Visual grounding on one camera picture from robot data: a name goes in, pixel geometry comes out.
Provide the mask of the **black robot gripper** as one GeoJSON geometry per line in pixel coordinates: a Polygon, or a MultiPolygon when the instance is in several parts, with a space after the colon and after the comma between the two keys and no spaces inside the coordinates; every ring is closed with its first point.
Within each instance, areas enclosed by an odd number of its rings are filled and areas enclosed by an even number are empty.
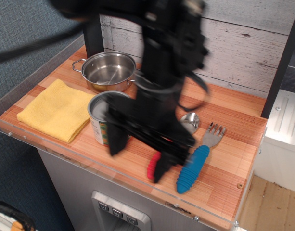
{"type": "Polygon", "coordinates": [[[154,183],[172,166],[184,165],[195,139],[176,118],[181,87],[144,89],[137,87],[135,99],[109,96],[107,134],[110,155],[124,150],[131,136],[160,151],[154,183]]]}

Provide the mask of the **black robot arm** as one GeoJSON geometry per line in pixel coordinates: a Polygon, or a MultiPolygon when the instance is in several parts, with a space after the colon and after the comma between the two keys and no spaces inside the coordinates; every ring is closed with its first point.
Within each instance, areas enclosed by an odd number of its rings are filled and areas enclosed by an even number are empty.
{"type": "Polygon", "coordinates": [[[53,0],[51,4],[64,17],[84,23],[104,14],[141,26],[144,52],[141,73],[135,79],[136,97],[107,98],[110,154],[122,151],[132,136],[161,153],[155,182],[171,166],[183,165],[195,143],[175,115],[185,78],[207,88],[194,74],[207,55],[200,29],[203,1],[53,0]]]}

